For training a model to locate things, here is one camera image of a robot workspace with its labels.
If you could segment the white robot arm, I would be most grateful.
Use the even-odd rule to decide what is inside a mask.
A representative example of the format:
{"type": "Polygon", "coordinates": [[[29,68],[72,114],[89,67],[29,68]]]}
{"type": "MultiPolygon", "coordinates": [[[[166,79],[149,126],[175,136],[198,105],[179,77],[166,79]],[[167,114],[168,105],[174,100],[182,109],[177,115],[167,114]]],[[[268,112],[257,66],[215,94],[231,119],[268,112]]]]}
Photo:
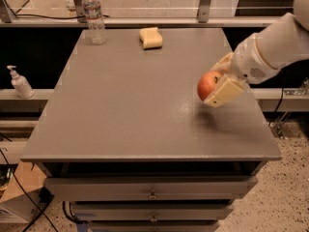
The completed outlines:
{"type": "Polygon", "coordinates": [[[208,106],[234,100],[244,86],[261,84],[292,63],[309,59],[309,0],[294,0],[293,10],[238,44],[199,80],[197,93],[208,106]]]}

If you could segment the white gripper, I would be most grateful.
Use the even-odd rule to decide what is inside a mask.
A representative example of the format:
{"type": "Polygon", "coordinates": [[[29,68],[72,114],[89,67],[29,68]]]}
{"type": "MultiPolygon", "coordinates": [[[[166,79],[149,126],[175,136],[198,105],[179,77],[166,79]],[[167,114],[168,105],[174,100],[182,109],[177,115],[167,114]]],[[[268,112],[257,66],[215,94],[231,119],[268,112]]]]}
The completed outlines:
{"type": "Polygon", "coordinates": [[[211,67],[212,72],[224,75],[204,99],[205,105],[219,107],[234,100],[243,93],[245,80],[250,84],[260,84],[279,74],[279,70],[263,59],[257,39],[258,34],[252,34],[242,41],[233,53],[226,54],[211,67]]]}

